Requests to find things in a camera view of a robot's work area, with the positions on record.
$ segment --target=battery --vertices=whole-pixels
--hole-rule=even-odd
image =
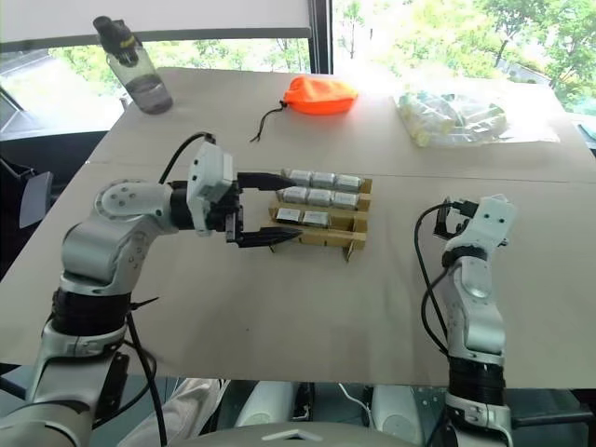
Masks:
[[[358,199],[358,194],[335,193],[333,195],[332,205],[335,208],[342,208],[344,210],[355,210],[358,205]]]
[[[339,174],[335,177],[335,189],[346,193],[357,193],[360,190],[362,179],[355,175]]]
[[[310,186],[310,179],[313,173],[311,170],[292,169],[288,174],[290,180],[294,180],[298,186]]]
[[[333,189],[335,174],[331,172],[315,172],[311,180],[313,188]]]
[[[332,192],[326,189],[311,189],[306,203],[316,207],[329,207],[332,203]]]
[[[278,222],[283,222],[285,224],[297,225],[300,223],[301,214],[302,214],[302,212],[300,210],[292,210],[290,208],[280,208],[278,210],[276,220]]]
[[[282,197],[288,203],[306,203],[308,188],[302,186],[291,186],[283,190]]]
[[[302,223],[304,225],[327,228],[329,226],[329,214],[321,211],[305,211]]]

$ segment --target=water bottle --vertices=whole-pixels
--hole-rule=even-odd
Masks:
[[[93,21],[110,68],[146,114],[166,112],[173,100],[141,41],[124,24],[101,16]]]

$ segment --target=white robotic arm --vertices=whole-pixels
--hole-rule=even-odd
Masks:
[[[509,407],[504,402],[505,330],[496,307],[491,257],[506,236],[516,209],[504,196],[479,204],[455,202],[467,220],[447,232],[448,212],[440,212],[435,234],[448,238],[442,263],[450,269],[443,298],[448,313],[449,389],[445,405],[450,424],[444,438],[469,445],[479,438],[513,446]]]
[[[101,190],[88,219],[71,228],[62,242],[64,271],[42,332],[27,405],[0,420],[0,445],[88,445],[93,421],[119,404],[128,357],[117,349],[151,243],[191,228],[200,236],[225,232],[226,241],[239,247],[299,236],[291,228],[242,231],[243,187],[292,185],[268,173],[239,173],[234,180],[232,157],[204,142],[188,182],[126,179]]]

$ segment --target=orange bag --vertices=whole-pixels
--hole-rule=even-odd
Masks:
[[[251,140],[261,140],[261,133],[265,119],[274,112],[281,112],[290,106],[297,112],[309,115],[334,115],[347,112],[358,92],[342,81],[320,77],[298,76],[290,82],[290,88],[283,95],[283,101],[279,102],[280,107],[273,109],[263,115],[259,131]]]

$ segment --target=plastic bag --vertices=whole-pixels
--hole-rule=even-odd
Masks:
[[[427,147],[559,141],[546,118],[522,111],[512,95],[508,97],[503,91],[479,94],[474,87],[472,82],[466,86],[465,80],[460,80],[396,95],[401,119],[415,144]]]

